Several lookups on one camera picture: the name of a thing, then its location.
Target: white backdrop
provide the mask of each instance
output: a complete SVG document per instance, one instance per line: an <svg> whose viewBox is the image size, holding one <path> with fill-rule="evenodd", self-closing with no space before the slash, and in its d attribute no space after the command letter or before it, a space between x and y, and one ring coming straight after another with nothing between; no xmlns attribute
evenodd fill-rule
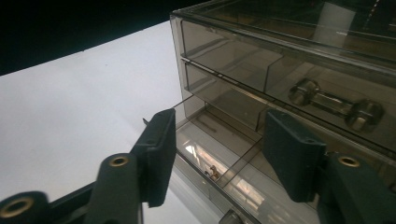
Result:
<svg viewBox="0 0 396 224"><path fill-rule="evenodd" d="M132 148L142 118L180 101L169 21L0 77L0 200L40 190L54 201L91 183L104 158ZM172 191L145 215L198 222Z"/></svg>

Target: small object in drawer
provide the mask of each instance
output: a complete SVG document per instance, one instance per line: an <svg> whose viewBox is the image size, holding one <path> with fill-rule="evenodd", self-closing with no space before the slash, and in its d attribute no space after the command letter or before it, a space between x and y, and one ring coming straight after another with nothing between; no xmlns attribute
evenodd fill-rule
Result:
<svg viewBox="0 0 396 224"><path fill-rule="evenodd" d="M295 105L311 104L344 118L346 125L356 132L372 132L385 113L380 103L368 99L356 103L349 102L322 91L319 84L309 78L302 79L290 89L289 99Z"/></svg>
<svg viewBox="0 0 396 224"><path fill-rule="evenodd" d="M326 144L292 116L274 109L267 111L262 139L262 153L290 198L297 203L311 202L315 171Z"/></svg>
<svg viewBox="0 0 396 224"><path fill-rule="evenodd" d="M208 171L205 171L205 174L207 176L209 176L209 178L212 179L213 181L218 180L220 177L220 173L219 173L218 169L216 168L216 166L212 165L210 167L210 170L212 171L212 174L210 174Z"/></svg>

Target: chrome cabinet handle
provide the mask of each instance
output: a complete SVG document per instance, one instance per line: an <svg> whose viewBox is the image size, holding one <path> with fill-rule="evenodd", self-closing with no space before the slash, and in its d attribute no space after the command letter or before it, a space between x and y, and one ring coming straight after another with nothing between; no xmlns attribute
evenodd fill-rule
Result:
<svg viewBox="0 0 396 224"><path fill-rule="evenodd" d="M372 132L385 113L380 103L369 99L350 102L322 91L319 84L309 78L300 80L290 89L289 99L295 105L313 105L343 118L346 125L356 132Z"/></svg>

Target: dark background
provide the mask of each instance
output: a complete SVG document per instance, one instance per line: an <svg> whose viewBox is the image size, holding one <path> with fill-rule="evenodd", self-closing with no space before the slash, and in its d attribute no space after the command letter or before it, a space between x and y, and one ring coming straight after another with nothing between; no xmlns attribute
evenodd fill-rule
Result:
<svg viewBox="0 0 396 224"><path fill-rule="evenodd" d="M204 0L0 0L0 76L169 20Z"/></svg>

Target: metal rivet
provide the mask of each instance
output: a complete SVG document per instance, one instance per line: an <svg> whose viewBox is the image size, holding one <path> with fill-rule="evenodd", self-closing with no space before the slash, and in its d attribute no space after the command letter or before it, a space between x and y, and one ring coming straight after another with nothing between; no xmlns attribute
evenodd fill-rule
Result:
<svg viewBox="0 0 396 224"><path fill-rule="evenodd" d="M110 161L110 166L122 166L128 163L128 161L126 157L116 157Z"/></svg>
<svg viewBox="0 0 396 224"><path fill-rule="evenodd" d="M32 207L34 203L33 198L31 197L22 197L16 199L4 206L0 210L0 217L8 218L8 217L15 217L23 213L24 211L28 210Z"/></svg>
<svg viewBox="0 0 396 224"><path fill-rule="evenodd" d="M361 164L359 163L359 161L351 158L351 157L347 157L347 156L342 156L338 158L338 161L341 162L341 164L345 165L345 166L350 166L350 167L359 167L361 166Z"/></svg>

